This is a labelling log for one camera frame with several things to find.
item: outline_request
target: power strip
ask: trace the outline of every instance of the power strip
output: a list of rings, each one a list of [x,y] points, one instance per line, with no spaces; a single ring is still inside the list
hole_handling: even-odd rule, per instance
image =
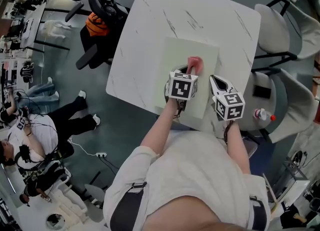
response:
[[[107,153],[96,153],[95,155],[102,158],[107,157]]]

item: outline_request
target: orange bag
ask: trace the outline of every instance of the orange bag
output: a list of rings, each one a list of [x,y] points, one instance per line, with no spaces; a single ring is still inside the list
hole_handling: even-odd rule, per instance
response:
[[[91,37],[106,36],[110,33],[110,29],[106,23],[93,12],[86,19],[85,26],[88,29]]]

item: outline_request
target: white shirt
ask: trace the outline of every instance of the white shirt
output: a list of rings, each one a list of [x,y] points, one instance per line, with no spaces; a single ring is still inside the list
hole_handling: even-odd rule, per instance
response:
[[[256,196],[267,211],[268,229],[270,210],[264,178],[243,174],[216,137],[199,131],[175,131],[166,147],[157,159],[152,149],[139,146],[123,163],[105,193],[103,215],[108,227],[119,199],[134,182],[146,181],[147,198],[142,198],[134,231],[142,229],[148,215],[181,196],[199,198],[222,222],[250,229],[250,196]]]
[[[52,119],[48,115],[30,114],[31,131],[43,147],[44,153],[48,155],[52,153],[58,145],[58,134]],[[22,145],[29,146],[29,140],[23,130],[18,129],[17,121],[14,126],[9,130],[8,142],[13,146],[14,156],[20,152],[19,147]],[[44,158],[37,154],[33,149],[30,150],[30,159],[33,162],[26,163],[21,157],[18,159],[18,166],[24,169],[31,169],[41,162]]]

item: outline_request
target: gray floor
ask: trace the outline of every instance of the gray floor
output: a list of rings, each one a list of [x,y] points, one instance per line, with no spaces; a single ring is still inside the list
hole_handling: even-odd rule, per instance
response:
[[[116,1],[126,7],[131,7],[134,0]],[[233,1],[254,8],[255,4],[267,4],[272,0]],[[84,3],[86,9],[88,9],[88,2],[85,0]],[[49,2],[49,5],[56,8],[59,8],[60,4],[60,0],[50,0]],[[69,1],[67,6],[72,6],[72,4],[73,3]],[[297,5],[304,12],[310,14],[310,7],[306,0],[300,0]],[[43,16],[43,20],[63,20],[64,16],[65,15],[61,13],[46,12]],[[285,17],[285,19],[287,20],[290,36],[292,38],[290,50],[294,53],[298,53],[301,48],[301,39],[289,24],[288,18]],[[46,81],[48,76],[53,78],[56,89],[60,94],[60,106],[73,101],[80,90],[86,91],[88,112],[92,114],[97,113],[101,117],[101,125],[95,131],[74,136],[73,141],[81,144],[89,153],[106,152],[108,154],[107,158],[115,165],[120,166],[130,152],[140,144],[142,138],[156,120],[156,116],[106,94],[106,84],[110,70],[108,65],[103,64],[96,69],[89,69],[88,67],[82,70],[76,69],[76,61],[84,53],[79,31],[84,26],[85,20],[86,17],[79,15],[70,21],[70,23],[77,28],[74,29],[72,35],[68,39],[46,39],[47,42],[55,42],[70,47],[69,52],[45,46],[44,58],[41,53],[35,52],[33,54],[33,59],[37,64],[34,81],[36,83],[41,82],[40,66],[43,66],[42,79],[43,81]],[[256,54],[259,55],[261,53],[262,51],[257,49]],[[267,66],[270,61],[275,60],[264,59],[255,61],[254,66]],[[312,59],[290,62],[282,65],[282,68],[297,77],[297,79],[307,87],[311,87],[313,70]],[[276,107],[278,121],[281,119],[287,104],[283,92],[283,87],[277,92],[279,96]],[[272,164],[267,173],[269,179],[272,179],[277,172],[282,160],[290,150],[294,139],[295,136],[292,136],[277,144]],[[102,173],[94,183],[95,185],[103,187],[112,183],[112,173],[97,159],[97,157],[86,155],[77,146],[75,146],[74,155],[64,162],[73,174],[73,183],[80,189],[83,189],[85,183],[90,182],[97,171],[101,171]]]

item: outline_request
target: black phone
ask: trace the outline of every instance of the black phone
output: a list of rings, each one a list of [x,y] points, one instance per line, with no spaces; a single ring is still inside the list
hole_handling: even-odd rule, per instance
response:
[[[254,85],[252,95],[259,98],[270,99],[271,89],[259,85]]]

